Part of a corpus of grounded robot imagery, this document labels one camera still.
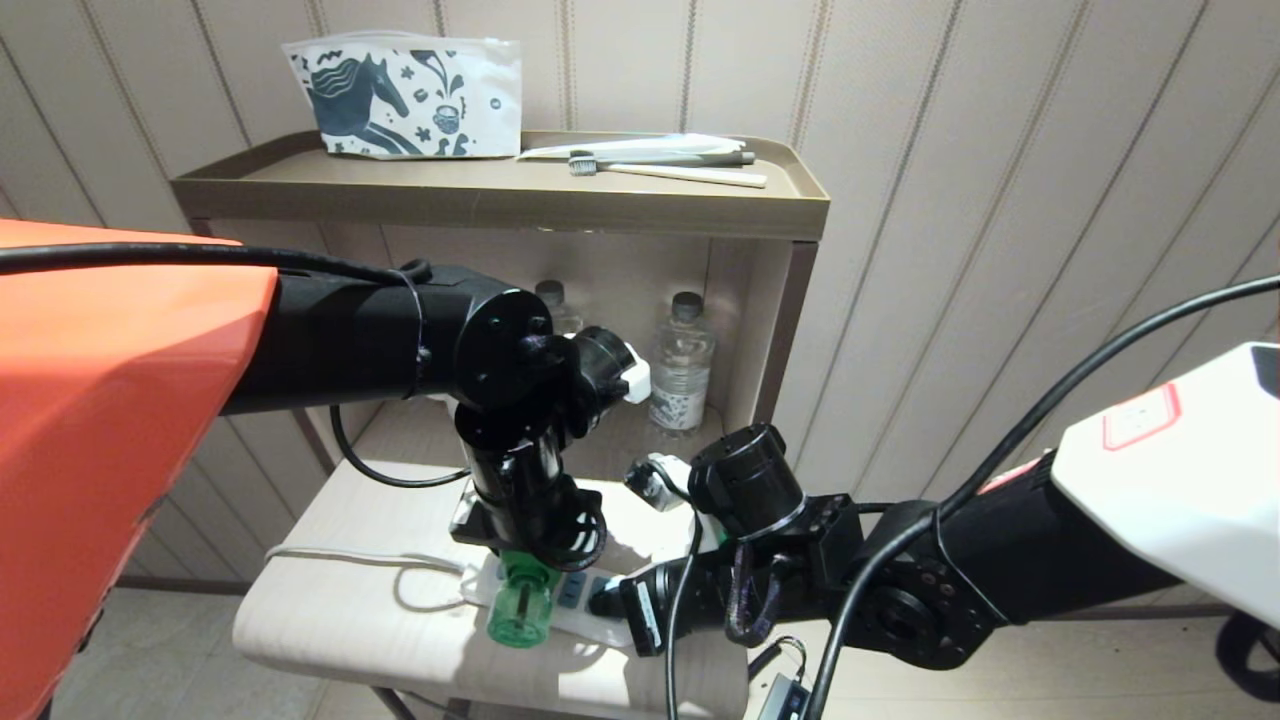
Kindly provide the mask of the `white power strip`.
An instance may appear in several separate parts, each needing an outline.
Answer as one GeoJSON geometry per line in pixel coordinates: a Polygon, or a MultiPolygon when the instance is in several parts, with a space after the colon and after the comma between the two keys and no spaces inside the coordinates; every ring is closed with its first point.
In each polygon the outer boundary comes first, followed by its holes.
{"type": "MultiPolygon", "coordinates": [[[[460,594],[470,603],[490,607],[503,579],[500,560],[489,555],[479,565],[470,564],[463,570],[460,594]]],[[[625,619],[596,615],[589,609],[594,594],[616,588],[622,579],[621,574],[598,569],[562,577],[550,591],[554,610],[549,626],[598,644],[632,648],[634,639],[625,619]]]]}

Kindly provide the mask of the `green plug-in mosquito repellent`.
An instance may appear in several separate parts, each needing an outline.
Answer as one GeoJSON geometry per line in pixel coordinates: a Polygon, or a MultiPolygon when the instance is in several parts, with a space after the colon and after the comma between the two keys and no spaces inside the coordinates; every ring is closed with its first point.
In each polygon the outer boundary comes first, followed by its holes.
{"type": "Polygon", "coordinates": [[[529,650],[550,634],[556,587],[562,573],[530,553],[503,551],[499,555],[499,585],[493,598],[486,633],[492,641],[516,650],[529,650]]]}

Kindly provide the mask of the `clear water bottle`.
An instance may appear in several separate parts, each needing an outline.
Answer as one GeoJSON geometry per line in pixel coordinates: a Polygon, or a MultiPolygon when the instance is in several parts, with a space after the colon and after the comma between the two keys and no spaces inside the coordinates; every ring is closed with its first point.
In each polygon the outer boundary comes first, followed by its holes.
{"type": "Polygon", "coordinates": [[[534,293],[547,306],[557,334],[576,334],[585,327],[581,313],[568,302],[564,286],[559,281],[539,281],[534,293]]]}
{"type": "Polygon", "coordinates": [[[677,292],[657,325],[652,356],[650,423],[669,437],[701,427],[717,346],[703,296],[677,292]]]}

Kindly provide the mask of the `brown wooden bedside shelf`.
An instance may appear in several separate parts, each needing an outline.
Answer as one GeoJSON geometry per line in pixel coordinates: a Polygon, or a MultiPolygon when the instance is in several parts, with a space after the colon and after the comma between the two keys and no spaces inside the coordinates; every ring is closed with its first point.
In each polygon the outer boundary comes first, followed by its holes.
{"type": "MultiPolygon", "coordinates": [[[[594,283],[593,309],[646,342],[660,283],[681,263],[705,272],[719,337],[701,443],[773,418],[829,199],[796,152],[749,138],[762,190],[603,173],[573,177],[547,159],[358,160],[314,133],[273,140],[172,182],[196,225],[332,222],[401,228],[401,247],[434,237],[433,260],[516,284],[563,260],[594,283]]],[[[417,612],[445,594],[440,573],[319,557],[270,561],[242,602],[232,638],[266,667],[527,711],[663,720],[659,659],[556,632],[532,650],[483,634],[481,609],[417,612]]]]}

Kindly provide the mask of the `clear plastic toothbrush wrapper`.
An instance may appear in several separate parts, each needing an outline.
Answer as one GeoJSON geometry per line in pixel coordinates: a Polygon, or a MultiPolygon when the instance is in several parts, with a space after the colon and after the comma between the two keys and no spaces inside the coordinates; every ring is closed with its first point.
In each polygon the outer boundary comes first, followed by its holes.
{"type": "Polygon", "coordinates": [[[746,142],[714,135],[676,133],[657,136],[637,136],[607,141],[575,141],[553,143],[543,147],[530,147],[516,156],[517,160],[567,160],[572,151],[591,152],[604,158],[646,158],[662,154],[721,155],[740,152],[746,142]]]}

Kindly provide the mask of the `white horse print pouch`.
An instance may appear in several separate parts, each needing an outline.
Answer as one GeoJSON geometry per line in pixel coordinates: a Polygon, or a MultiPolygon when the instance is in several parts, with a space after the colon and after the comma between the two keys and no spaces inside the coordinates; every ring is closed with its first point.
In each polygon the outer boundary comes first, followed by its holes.
{"type": "Polygon", "coordinates": [[[518,42],[357,31],[283,44],[282,51],[333,156],[399,161],[521,152],[518,42]]]}

